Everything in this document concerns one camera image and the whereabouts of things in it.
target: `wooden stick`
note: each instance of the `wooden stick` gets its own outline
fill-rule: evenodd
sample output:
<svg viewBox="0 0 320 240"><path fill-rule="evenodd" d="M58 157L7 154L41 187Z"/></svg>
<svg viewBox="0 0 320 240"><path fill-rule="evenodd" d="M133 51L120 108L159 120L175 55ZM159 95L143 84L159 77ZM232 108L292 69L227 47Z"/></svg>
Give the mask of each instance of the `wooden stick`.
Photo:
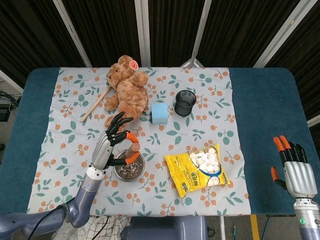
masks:
<svg viewBox="0 0 320 240"><path fill-rule="evenodd" d="M133 154L135 154L136 152L138 152L140 150L140 144L137 142L134 142L131 144L131 146L126 150L125 152L125 157L126 158L130 158L132 157Z"/></svg>
<svg viewBox="0 0 320 240"><path fill-rule="evenodd" d="M104 99L104 97L107 95L107 93L110 90L110 86L106 88L106 90L101 94L101 96L95 101L95 103L90 107L90 109L86 112L86 114L81 118L80 122L83 123L86 118L95 110L95 108L98 106L98 104Z"/></svg>

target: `teddy bear head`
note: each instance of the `teddy bear head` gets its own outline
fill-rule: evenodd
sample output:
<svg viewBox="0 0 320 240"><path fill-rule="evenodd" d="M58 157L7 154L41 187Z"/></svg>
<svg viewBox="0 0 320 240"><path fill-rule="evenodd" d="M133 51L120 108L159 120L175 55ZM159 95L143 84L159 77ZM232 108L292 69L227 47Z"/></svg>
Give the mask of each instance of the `teddy bear head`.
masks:
<svg viewBox="0 0 320 240"><path fill-rule="evenodd" d="M117 63L110 67L106 79L113 89L116 90L120 81L130 78L135 73L135 71L129 67L131 60L133 60L132 57L123 55L118 59Z"/></svg>

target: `yellow stripe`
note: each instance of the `yellow stripe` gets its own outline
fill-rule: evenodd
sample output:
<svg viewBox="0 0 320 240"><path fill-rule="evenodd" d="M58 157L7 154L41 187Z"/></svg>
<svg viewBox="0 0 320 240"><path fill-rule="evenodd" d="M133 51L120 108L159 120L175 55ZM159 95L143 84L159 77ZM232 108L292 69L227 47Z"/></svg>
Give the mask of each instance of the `yellow stripe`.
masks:
<svg viewBox="0 0 320 240"><path fill-rule="evenodd" d="M250 220L251 220L251 229L252 229L253 240L260 240L257 215L251 214L250 215Z"/></svg>

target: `black mesh cup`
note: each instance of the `black mesh cup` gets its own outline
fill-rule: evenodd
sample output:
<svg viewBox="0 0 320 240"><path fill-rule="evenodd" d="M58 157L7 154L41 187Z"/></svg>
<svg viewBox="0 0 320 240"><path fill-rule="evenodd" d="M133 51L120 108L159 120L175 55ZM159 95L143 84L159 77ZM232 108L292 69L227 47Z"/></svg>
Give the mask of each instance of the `black mesh cup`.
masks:
<svg viewBox="0 0 320 240"><path fill-rule="evenodd" d="M175 95L174 110L182 117L188 116L191 113L192 107L195 105L195 103L196 95L192 91L182 90Z"/></svg>

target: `stainless steel bowl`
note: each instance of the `stainless steel bowl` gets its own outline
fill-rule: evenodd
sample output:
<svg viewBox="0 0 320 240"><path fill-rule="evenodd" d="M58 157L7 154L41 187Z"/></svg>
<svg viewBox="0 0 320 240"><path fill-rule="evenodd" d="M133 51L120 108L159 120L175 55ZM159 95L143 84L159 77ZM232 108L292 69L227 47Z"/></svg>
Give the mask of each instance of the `stainless steel bowl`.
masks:
<svg viewBox="0 0 320 240"><path fill-rule="evenodd" d="M125 158L126 158L126 156L125 156L126 151L127 151L127 150L121 151L121 152L118 154L118 156L116 156L116 158L117 158L117 159L125 159ZM135 181L135 180L137 180L137 179L140 179L140 178L143 176L143 174L145 173L145 171L146 171L146 160L145 160L144 156L140 153L139 156L138 156L138 158L137 158L135 161L138 162L139 164L142 164L142 166L143 166L141 173L139 173L137 177L135 177L135 178L130 178L130 179L129 179L129 178L125 178L125 177L120 176L119 173L116 171L116 168L117 168L117 167L121 167L121 166L114 166L113 169L114 169L115 175L116 175L119 179L121 179L122 181L124 181L124 182L133 182L133 181Z"/></svg>

